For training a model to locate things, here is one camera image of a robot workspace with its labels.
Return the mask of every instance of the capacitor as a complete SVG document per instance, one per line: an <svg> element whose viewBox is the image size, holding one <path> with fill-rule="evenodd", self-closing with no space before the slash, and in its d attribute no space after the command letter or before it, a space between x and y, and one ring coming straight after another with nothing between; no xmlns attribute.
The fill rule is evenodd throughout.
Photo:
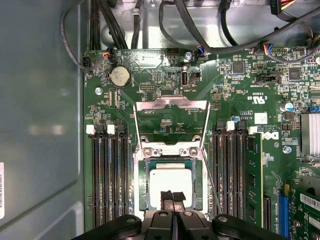
<svg viewBox="0 0 320 240"><path fill-rule="evenodd" d="M291 102L285 102L280 106L281 112L288 112L288 111L292 111L293 109L294 109L294 105Z"/></svg>
<svg viewBox="0 0 320 240"><path fill-rule="evenodd" d="M234 121L234 123L237 123L237 122L239 122L240 121L240 117L239 116L231 116L231 118L230 118L230 120L231 121Z"/></svg>
<svg viewBox="0 0 320 240"><path fill-rule="evenodd" d="M130 72L124 66L116 66L107 77L119 89L127 87L131 82Z"/></svg>

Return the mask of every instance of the motherboard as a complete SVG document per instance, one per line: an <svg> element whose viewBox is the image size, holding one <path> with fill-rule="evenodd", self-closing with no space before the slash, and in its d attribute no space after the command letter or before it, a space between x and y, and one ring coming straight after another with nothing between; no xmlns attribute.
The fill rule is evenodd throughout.
<svg viewBox="0 0 320 240"><path fill-rule="evenodd" d="M305 52L272 49L292 60ZM208 220L221 209L320 239L320 53L286 64L252 49L115 50L84 74L83 104L86 231L143 219L172 191Z"/></svg>

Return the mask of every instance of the blue slot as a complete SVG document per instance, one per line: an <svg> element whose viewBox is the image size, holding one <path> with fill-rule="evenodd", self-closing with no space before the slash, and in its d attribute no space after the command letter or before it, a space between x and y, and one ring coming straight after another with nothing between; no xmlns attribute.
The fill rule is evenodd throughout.
<svg viewBox="0 0 320 240"><path fill-rule="evenodd" d="M278 219L279 219L279 234L285 238L289 237L289 199L281 194L278 197Z"/></svg>

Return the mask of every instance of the black cable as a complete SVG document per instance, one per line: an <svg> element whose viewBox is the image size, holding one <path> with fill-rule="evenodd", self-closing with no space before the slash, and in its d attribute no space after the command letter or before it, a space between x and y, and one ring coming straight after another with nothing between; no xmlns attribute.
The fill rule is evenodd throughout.
<svg viewBox="0 0 320 240"><path fill-rule="evenodd" d="M183 20L184 25L188 29L188 31L191 33L191 35L200 43L200 45L211 54L230 54L234 53L243 49L249 49L256 47L258 44L268 42L269 40L277 37L278 35L284 33L285 31L291 29L293 26L312 18L318 14L320 14L320 7L317 7L316 9L306 13L305 15L298 17L295 21L288 23L287 25L279 28L278 30L265 35L263 37L260 37L258 39L255 39L253 41L240 44L238 46L231 46L231 47L210 47L207 42L204 40L200 32L198 31L194 21L192 20L187 7L183 0L174 0L175 5L179 11L179 14Z"/></svg>
<svg viewBox="0 0 320 240"><path fill-rule="evenodd" d="M123 49L128 49L128 45L126 43L126 40L125 40L125 37L122 33L122 30L115 18L115 15L113 14L110 6L108 5L107 1L106 0L100 0L101 4L102 4L102 7L100 7L100 9L104 8L104 10L106 11L106 14L108 15L109 19L110 19L110 23L113 25L115 31L116 31L116 34L119 38L119 41L120 41L120 44L122 45L122 48Z"/></svg>
<svg viewBox="0 0 320 240"><path fill-rule="evenodd" d="M138 0L135 4L135 9L140 9L144 0ZM140 33L140 16L134 15L133 16L133 35L131 40L131 49L138 48L138 40L139 40L139 33Z"/></svg>
<svg viewBox="0 0 320 240"><path fill-rule="evenodd" d="M314 55L318 50L320 49L320 44L318 44L318 46L316 46L314 49L312 49L308 54L306 54L304 57L296 59L296 60L285 60L285 59L281 59L272 55L267 55L270 59L277 61L279 63L282 64L296 64L296 63L301 63L304 60L309 59L312 55Z"/></svg>
<svg viewBox="0 0 320 240"><path fill-rule="evenodd" d="M96 0L93 0L93 42L94 49L101 50L100 44L100 13L99 6Z"/></svg>
<svg viewBox="0 0 320 240"><path fill-rule="evenodd" d="M276 15L276 17L287 23L291 23L297 19L295 16L292 16L291 14L283 10L280 12L280 14ZM308 38L312 39L314 37L314 33L312 32L311 27L305 21L300 22L300 25L303 27L305 33L308 35Z"/></svg>
<svg viewBox="0 0 320 240"><path fill-rule="evenodd" d="M79 0L75 5L69 7L64 14L61 17L61 21L60 21L60 32L62 35L62 40L63 40L63 44L64 47L66 49L66 51L68 52L70 58L72 59L72 61L81 69L88 71L88 72L92 72L94 69L96 69L104 60L104 57L101 57L98 59L98 61L92 66L92 67L87 67L87 66L83 66L80 62L78 62L78 60L76 59L76 57L74 56L72 50L70 49L68 40L67 40L67 36L66 36L66 31L65 31L65 21L66 21L66 17L68 15L68 13L75 9L78 5L82 4L85 0Z"/></svg>
<svg viewBox="0 0 320 240"><path fill-rule="evenodd" d="M227 26L227 10L222 10L220 12L220 22L221 22L221 28L223 31L223 34L225 36L225 38L228 40L228 42L232 45L232 46L237 46L238 43L234 40L234 38L231 36L228 26Z"/></svg>
<svg viewBox="0 0 320 240"><path fill-rule="evenodd" d="M164 27L164 6L165 5L175 5L174 2L172 1L163 1L160 3L160 6L159 6L159 26L160 26L160 31L161 33L163 34L163 36L171 43L173 43L174 45L176 45L178 48L182 48L182 49L189 49L189 50L197 50L196 47L190 47L190 46L187 46L187 45L184 45L176 40L174 40L170 35L169 33L165 30L165 27Z"/></svg>
<svg viewBox="0 0 320 240"><path fill-rule="evenodd" d="M112 37L112 39L113 39L113 42L114 42L114 44L115 44L115 47L116 47L117 49L122 49L123 47L122 47L122 45L120 44L120 41L119 41L118 35L117 35L117 33L116 33L116 30L115 30L113 24L111 23L111 20L110 20L110 18L109 18L109 15L107 14L107 12L106 12L103 4L102 4L103 1L104 1L104 0L96 0L96 2L98 3L98 6L99 6L99 8L100 8L100 11L101 11L101 13L102 13L102 15L103 15L103 17L104 17L104 20L105 20L105 22L106 22L106 24L107 24L107 26L108 26L108 28L109 28L109 32L110 32L110 35L111 35L111 37Z"/></svg>

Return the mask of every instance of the connector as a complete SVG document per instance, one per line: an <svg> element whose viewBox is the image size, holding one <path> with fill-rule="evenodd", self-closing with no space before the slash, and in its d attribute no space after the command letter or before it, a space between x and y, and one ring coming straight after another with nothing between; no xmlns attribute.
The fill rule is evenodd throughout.
<svg viewBox="0 0 320 240"><path fill-rule="evenodd" d="M221 13L222 11L228 11L230 8L232 0L221 0L219 4L218 11Z"/></svg>
<svg viewBox="0 0 320 240"><path fill-rule="evenodd" d="M270 0L270 9L272 15L279 15L281 13L281 0Z"/></svg>

